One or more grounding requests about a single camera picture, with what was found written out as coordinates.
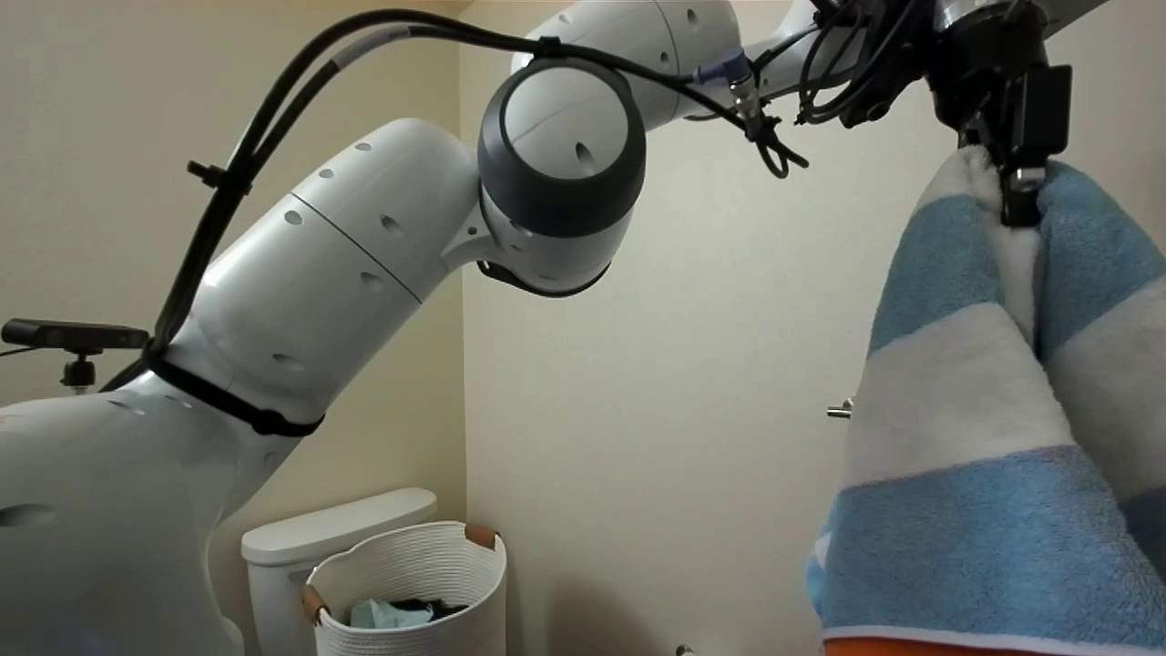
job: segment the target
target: blue and white striped towel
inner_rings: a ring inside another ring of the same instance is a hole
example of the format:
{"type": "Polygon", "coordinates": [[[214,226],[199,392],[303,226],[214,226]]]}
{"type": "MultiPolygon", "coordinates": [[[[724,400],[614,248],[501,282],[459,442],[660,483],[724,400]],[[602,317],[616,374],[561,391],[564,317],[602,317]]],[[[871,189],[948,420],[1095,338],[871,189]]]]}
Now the blue and white striped towel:
{"type": "Polygon", "coordinates": [[[808,564],[823,636],[1166,652],[1164,254],[1072,169],[1044,231],[997,206],[961,149],[900,242],[808,564]]]}

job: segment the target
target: white trash can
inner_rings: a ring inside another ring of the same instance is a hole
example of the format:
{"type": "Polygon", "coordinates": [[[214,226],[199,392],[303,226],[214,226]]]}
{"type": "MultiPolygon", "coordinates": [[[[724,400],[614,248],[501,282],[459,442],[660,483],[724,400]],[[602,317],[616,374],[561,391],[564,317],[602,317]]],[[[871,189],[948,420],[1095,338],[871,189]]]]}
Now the white trash can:
{"type": "Polygon", "coordinates": [[[303,585],[316,656],[506,656],[506,542],[495,530],[410,525],[326,557],[303,585]],[[360,600],[462,606],[424,628],[351,628],[360,600]]]}

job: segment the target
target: black cable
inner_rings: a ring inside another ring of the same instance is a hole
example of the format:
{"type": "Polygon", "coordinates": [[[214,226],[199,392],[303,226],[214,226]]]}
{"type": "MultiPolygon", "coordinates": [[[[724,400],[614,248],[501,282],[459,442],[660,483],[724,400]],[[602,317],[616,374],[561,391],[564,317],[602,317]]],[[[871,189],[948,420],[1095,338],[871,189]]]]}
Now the black cable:
{"type": "MultiPolygon", "coordinates": [[[[187,260],[175,272],[175,285],[164,300],[164,311],[156,317],[153,338],[151,338],[151,352],[164,352],[172,346],[172,338],[180,336],[180,329],[189,317],[189,306],[197,300],[199,277],[214,260],[214,248],[230,226],[230,220],[237,214],[241,202],[249,197],[255,175],[266,169],[266,161],[275,158],[275,149],[283,142],[283,136],[297,127],[297,119],[303,115],[303,108],[326,91],[326,85],[343,70],[336,62],[326,62],[308,85],[303,78],[311,73],[311,64],[327,53],[327,46],[336,46],[338,39],[371,30],[371,24],[410,24],[405,38],[434,38],[434,39],[459,39],[459,44],[476,44],[476,46],[495,46],[495,50],[529,50],[536,57],[587,57],[598,64],[610,64],[616,73],[632,73],[640,81],[651,81],[660,89],[670,89],[684,98],[694,98],[695,107],[712,108],[714,115],[728,119],[734,127],[741,127],[752,142],[759,142],[763,161],[774,175],[789,175],[791,164],[806,169],[806,158],[799,158],[793,149],[789,149],[776,137],[776,119],[763,115],[763,119],[741,119],[738,113],[728,113],[724,107],[719,107],[714,98],[699,96],[688,89],[688,81],[680,78],[663,78],[655,70],[645,70],[638,62],[616,57],[610,50],[594,50],[594,46],[576,46],[576,44],[561,44],[561,39],[520,39],[520,38],[506,38],[506,33],[491,33],[491,30],[476,30],[456,17],[441,17],[441,14],[427,14],[427,10],[363,10],[363,14],[351,14],[336,24],[327,24],[326,33],[316,33],[275,81],[275,89],[266,91],[263,107],[255,108],[237,153],[230,158],[227,169],[203,169],[203,164],[189,164],[193,175],[199,175],[207,187],[214,187],[197,233],[187,248],[187,260]]],[[[138,370],[146,370],[146,361],[134,361],[131,368],[124,368],[121,374],[114,374],[114,386],[124,386],[128,380],[134,380],[138,370]]]]}
{"type": "Polygon", "coordinates": [[[781,39],[776,46],[763,50],[763,53],[752,62],[753,78],[763,78],[764,64],[774,64],[781,53],[789,53],[793,44],[802,44],[802,39],[812,38],[812,33],[815,33],[815,30],[802,30],[802,33],[781,39]]]}
{"type": "Polygon", "coordinates": [[[806,115],[808,124],[823,124],[844,113],[844,107],[871,85],[883,57],[900,44],[904,30],[910,30],[910,17],[919,14],[919,7],[921,0],[909,0],[892,30],[880,39],[876,53],[859,64],[859,73],[844,85],[844,91],[834,96],[829,107],[808,107],[808,115],[806,115]]]}
{"type": "Polygon", "coordinates": [[[844,81],[844,73],[840,73],[840,62],[849,53],[849,46],[857,44],[857,38],[863,33],[863,24],[853,24],[843,39],[843,46],[834,50],[834,57],[823,64],[823,73],[808,85],[812,78],[812,62],[815,62],[815,50],[819,44],[830,38],[823,33],[815,44],[812,44],[812,53],[802,62],[802,85],[799,85],[799,102],[802,102],[802,113],[799,113],[799,124],[806,124],[806,115],[815,113],[815,96],[823,89],[830,89],[834,81],[844,81]]]}

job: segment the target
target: beige wall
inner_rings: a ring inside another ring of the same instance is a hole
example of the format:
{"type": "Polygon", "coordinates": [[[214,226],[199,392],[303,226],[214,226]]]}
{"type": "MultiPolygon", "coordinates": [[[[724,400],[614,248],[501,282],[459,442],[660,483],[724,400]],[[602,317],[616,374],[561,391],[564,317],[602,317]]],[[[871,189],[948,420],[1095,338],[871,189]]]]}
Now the beige wall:
{"type": "MultiPolygon", "coordinates": [[[[151,325],[207,202],[187,161],[223,164],[297,46],[360,2],[0,2],[0,317],[151,325]]],[[[391,115],[452,127],[456,96],[445,46],[360,62],[288,137],[241,221],[391,115]]],[[[445,285],[332,423],[227,520],[210,568],[230,616],[249,618],[237,537],[255,520],[391,483],[429,483],[445,514],[462,514],[459,296],[459,282],[445,285]]],[[[0,404],[60,392],[60,366],[46,352],[0,361],[0,404]]]]}
{"type": "MultiPolygon", "coordinates": [[[[484,0],[529,30],[561,2],[484,0]]],[[[785,2],[738,2],[746,33],[785,2]]],[[[1053,44],[1078,64],[1076,153],[1166,237],[1166,2],[1116,0],[1053,44]]],[[[501,81],[462,53],[462,127],[501,81]]],[[[812,656],[802,564],[898,233],[950,137],[926,89],[859,132],[791,132],[774,181],[723,124],[651,136],[606,285],[542,304],[465,277],[469,516],[513,548],[525,656],[812,656]]]]}

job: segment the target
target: toilet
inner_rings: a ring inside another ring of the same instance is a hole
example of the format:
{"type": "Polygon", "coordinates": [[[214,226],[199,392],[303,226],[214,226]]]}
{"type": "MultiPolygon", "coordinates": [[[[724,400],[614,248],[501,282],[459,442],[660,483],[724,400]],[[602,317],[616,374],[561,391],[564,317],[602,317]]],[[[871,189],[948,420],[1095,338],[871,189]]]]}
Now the toilet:
{"type": "Polygon", "coordinates": [[[249,560],[259,652],[312,656],[312,630],[303,616],[303,579],[311,568],[377,531],[418,525],[434,514],[434,492],[395,488],[244,531],[241,555],[249,560]]]}

